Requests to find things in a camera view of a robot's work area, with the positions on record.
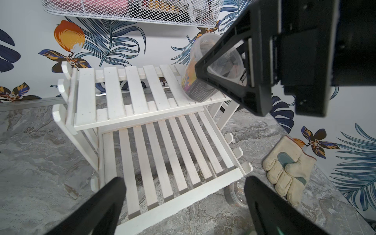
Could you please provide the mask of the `white slatted wooden shelf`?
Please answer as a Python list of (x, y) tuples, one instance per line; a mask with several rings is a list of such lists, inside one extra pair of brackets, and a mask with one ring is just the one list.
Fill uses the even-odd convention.
[(97, 172), (97, 191), (122, 168), (128, 220), (117, 235), (136, 235), (252, 171), (222, 128), (238, 108), (215, 93), (184, 94), (183, 65), (75, 69), (62, 62), (53, 107), (56, 124)]

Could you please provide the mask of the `clear seed container front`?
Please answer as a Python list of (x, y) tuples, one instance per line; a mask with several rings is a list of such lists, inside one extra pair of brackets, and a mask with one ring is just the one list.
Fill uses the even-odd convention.
[(248, 209), (244, 185), (245, 178), (241, 178), (224, 188), (225, 199), (229, 205)]

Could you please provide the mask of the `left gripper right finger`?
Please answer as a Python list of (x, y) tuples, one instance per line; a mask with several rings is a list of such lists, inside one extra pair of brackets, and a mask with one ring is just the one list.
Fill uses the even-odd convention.
[(255, 176), (245, 180), (244, 193), (258, 235), (326, 235)]

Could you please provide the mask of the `clear seed container dark seeds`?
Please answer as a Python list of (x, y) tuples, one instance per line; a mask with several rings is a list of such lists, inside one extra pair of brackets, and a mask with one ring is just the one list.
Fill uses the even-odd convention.
[[(186, 67), (181, 80), (181, 87), (186, 96), (195, 102), (204, 102), (218, 92), (214, 87), (197, 79), (196, 63), (219, 41), (220, 35), (207, 33), (198, 38), (191, 48), (191, 61)], [(245, 71), (243, 60), (235, 47), (208, 67), (208, 72), (231, 82), (239, 83)]]

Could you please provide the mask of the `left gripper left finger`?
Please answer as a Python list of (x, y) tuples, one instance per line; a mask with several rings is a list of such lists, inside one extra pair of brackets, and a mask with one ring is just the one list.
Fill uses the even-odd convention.
[(125, 200), (126, 186), (113, 178), (48, 235), (113, 235)]

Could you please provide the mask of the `white mesh wall basket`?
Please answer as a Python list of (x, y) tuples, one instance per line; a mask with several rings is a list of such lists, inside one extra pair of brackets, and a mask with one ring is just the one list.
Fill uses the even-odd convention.
[(128, 0), (127, 9), (88, 7), (69, 9), (50, 1), (64, 0), (42, 1), (44, 10), (54, 15), (194, 27), (214, 27), (224, 3), (216, 0)]

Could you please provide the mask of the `pink triangular packet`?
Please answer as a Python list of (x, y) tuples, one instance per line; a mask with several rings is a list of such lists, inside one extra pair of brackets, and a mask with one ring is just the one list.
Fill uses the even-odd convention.
[(114, 9), (127, 9), (128, 1), (50, 1), (57, 6), (69, 9), (78, 9), (79, 7), (88, 8), (114, 8)]

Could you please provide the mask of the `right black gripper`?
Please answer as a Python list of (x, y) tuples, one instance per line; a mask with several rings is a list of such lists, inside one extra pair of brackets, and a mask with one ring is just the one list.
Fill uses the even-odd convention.
[[(324, 117), (332, 86), (375, 86), (375, 1), (282, 1), (278, 80), (299, 115)], [(254, 1), (195, 65), (199, 80), (257, 116), (272, 109), (279, 1)]]

